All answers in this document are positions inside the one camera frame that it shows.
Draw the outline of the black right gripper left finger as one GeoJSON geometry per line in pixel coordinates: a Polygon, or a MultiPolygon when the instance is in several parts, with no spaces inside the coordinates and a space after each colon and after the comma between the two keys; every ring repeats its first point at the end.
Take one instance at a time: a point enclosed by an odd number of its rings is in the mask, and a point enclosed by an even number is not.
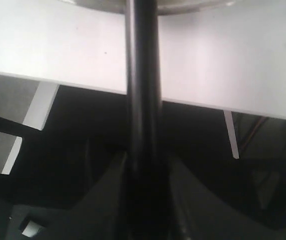
{"type": "Polygon", "coordinates": [[[38,240],[126,240],[123,171],[127,155],[117,153],[86,196],[36,235],[38,240]]]}

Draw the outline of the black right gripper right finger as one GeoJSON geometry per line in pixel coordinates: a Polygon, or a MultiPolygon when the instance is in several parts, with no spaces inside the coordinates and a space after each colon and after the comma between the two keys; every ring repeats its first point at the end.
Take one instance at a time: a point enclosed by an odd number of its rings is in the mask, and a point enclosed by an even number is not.
{"type": "Polygon", "coordinates": [[[169,159],[171,240],[286,240],[286,218],[233,207],[210,191],[177,157],[169,159]]]}

